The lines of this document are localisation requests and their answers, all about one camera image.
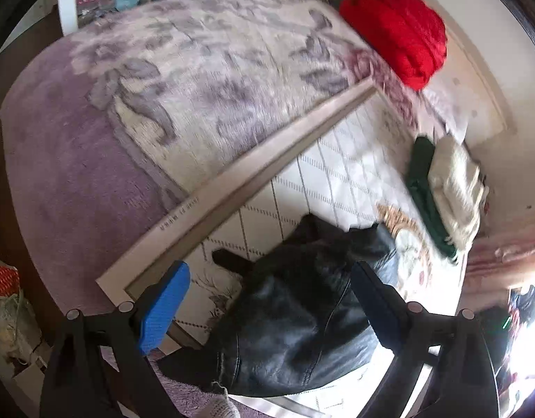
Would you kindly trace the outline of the black leather jacket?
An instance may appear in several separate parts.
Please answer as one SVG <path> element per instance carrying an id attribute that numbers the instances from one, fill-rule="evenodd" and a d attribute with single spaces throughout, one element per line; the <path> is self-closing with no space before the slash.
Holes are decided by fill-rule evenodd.
<path id="1" fill-rule="evenodd" d="M 225 248 L 212 257 L 243 277 L 241 293 L 202 348 L 159 360 L 167 378 L 206 393 L 273 397 L 320 388 L 371 360 L 378 341 L 351 268 L 364 262 L 397 284 L 399 255 L 385 224 L 343 230 L 309 213 L 256 261 Z"/>

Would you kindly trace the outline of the pink curtain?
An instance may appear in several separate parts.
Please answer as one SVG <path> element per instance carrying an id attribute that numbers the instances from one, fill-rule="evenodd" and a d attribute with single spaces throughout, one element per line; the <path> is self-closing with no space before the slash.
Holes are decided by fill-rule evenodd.
<path id="1" fill-rule="evenodd" d="M 464 293 L 511 289 L 535 279 L 535 224 L 477 238 L 469 252 Z"/>

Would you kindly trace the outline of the cream knitted folded garment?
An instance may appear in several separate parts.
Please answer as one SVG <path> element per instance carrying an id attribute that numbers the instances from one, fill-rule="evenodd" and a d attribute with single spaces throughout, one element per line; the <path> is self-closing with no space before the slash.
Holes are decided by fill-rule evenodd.
<path id="1" fill-rule="evenodd" d="M 480 229 L 486 188 L 479 166 L 453 136 L 437 142 L 428 182 L 449 242 L 458 251 L 469 252 Z"/>

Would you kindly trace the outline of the purple floral carpet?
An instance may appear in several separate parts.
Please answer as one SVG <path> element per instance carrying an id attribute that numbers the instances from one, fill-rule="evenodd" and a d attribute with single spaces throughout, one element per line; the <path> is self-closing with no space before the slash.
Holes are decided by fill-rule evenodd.
<path id="1" fill-rule="evenodd" d="M 0 119 L 20 230 L 56 305 L 108 310 L 96 280 L 144 234 L 365 78 L 418 129 L 417 95 L 318 0 L 163 0 L 51 44 Z"/>

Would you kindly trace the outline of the white floral bed sheet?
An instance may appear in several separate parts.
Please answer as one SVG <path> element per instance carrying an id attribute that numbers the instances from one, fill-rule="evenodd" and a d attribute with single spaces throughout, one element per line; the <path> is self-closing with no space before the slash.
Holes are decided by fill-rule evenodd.
<path id="1" fill-rule="evenodd" d="M 432 141 L 445 129 L 428 106 L 418 129 L 375 94 L 314 141 L 218 229 L 185 256 L 191 286 L 176 314 L 174 338 L 204 343 L 233 303 L 241 280 L 214 265 L 226 248 L 250 260 L 271 251 L 314 213 L 342 229 L 384 222 L 398 245 L 398 292 L 432 313 L 455 313 L 465 261 L 444 258 L 433 244 L 404 178 L 418 134 Z"/>

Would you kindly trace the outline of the white headboard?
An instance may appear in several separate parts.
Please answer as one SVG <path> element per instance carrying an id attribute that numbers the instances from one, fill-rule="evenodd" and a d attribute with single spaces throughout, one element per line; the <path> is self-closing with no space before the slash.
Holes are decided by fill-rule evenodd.
<path id="1" fill-rule="evenodd" d="M 479 52 L 446 27 L 447 57 L 422 90 L 446 131 L 469 148 L 491 141 L 508 129 L 507 111 L 495 78 Z"/>

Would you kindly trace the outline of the red folded blanket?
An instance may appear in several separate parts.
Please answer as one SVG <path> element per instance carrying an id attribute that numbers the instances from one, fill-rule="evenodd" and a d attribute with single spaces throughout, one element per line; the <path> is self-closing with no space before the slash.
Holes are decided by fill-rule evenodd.
<path id="1" fill-rule="evenodd" d="M 339 13 L 412 90 L 444 66 L 446 27 L 423 0 L 343 0 Z"/>

